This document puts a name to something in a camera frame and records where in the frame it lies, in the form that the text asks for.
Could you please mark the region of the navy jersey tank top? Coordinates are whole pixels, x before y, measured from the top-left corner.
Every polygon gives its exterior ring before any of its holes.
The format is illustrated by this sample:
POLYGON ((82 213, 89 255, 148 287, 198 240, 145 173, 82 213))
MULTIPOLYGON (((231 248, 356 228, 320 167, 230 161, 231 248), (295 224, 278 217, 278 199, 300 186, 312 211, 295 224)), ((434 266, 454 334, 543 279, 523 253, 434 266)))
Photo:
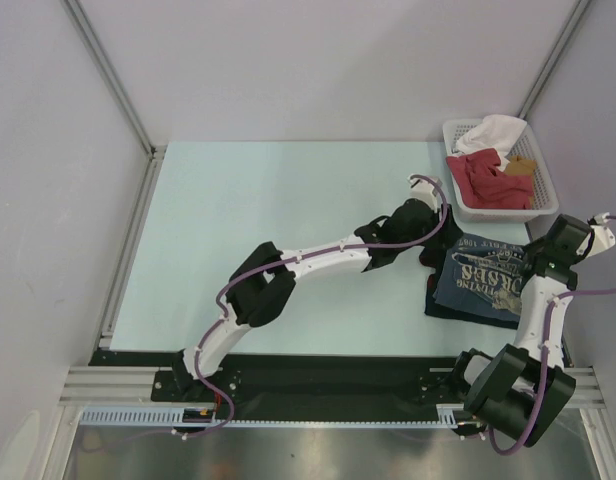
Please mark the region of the navy jersey tank top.
POLYGON ((474 293, 468 293, 466 300, 459 302, 447 300, 449 306, 439 303, 436 298, 440 279, 443 274, 445 253, 440 250, 425 248, 419 255, 422 266, 430 267, 433 272, 426 284, 425 309, 427 316, 445 320, 457 320, 474 324, 515 330, 519 316, 504 310, 496 310, 487 305, 487 301, 474 293))

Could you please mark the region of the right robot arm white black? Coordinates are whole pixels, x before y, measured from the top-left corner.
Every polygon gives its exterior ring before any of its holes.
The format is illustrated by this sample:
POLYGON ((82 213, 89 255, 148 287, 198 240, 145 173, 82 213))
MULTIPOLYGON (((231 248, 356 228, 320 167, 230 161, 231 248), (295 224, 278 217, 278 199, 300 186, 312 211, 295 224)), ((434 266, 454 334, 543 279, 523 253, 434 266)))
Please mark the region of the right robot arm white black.
POLYGON ((503 433, 513 443, 495 445, 510 456, 537 443, 572 398, 576 381, 562 356, 565 312, 578 285, 573 266, 591 255, 592 221, 560 215, 547 234, 523 249, 521 317, 513 343, 497 355, 462 353, 449 376, 451 393, 486 425, 491 441, 503 433))

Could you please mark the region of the blue-grey tank top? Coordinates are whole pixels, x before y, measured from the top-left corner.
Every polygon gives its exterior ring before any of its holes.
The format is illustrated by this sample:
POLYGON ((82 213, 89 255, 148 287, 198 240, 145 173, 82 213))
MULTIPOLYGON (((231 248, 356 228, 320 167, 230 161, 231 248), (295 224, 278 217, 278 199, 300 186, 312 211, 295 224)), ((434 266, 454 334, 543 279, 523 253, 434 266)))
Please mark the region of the blue-grey tank top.
POLYGON ((496 310, 521 315, 524 252, 520 245, 466 233, 445 252, 437 301, 466 300, 474 293, 496 310))

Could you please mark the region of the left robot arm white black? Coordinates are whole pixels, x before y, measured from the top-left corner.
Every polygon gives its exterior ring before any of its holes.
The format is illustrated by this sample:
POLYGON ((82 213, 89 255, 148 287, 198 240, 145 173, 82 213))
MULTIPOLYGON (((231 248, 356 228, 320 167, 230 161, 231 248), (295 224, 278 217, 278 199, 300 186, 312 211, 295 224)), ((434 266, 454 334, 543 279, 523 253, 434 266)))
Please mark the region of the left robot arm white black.
POLYGON ((299 250, 260 244, 217 294, 219 319, 196 345, 177 353, 172 364, 175 389, 190 400, 202 397, 224 357, 246 333, 276 320, 300 282, 376 270, 414 246, 444 251, 462 235, 451 206, 430 208, 409 199, 393 214, 330 244, 299 250))

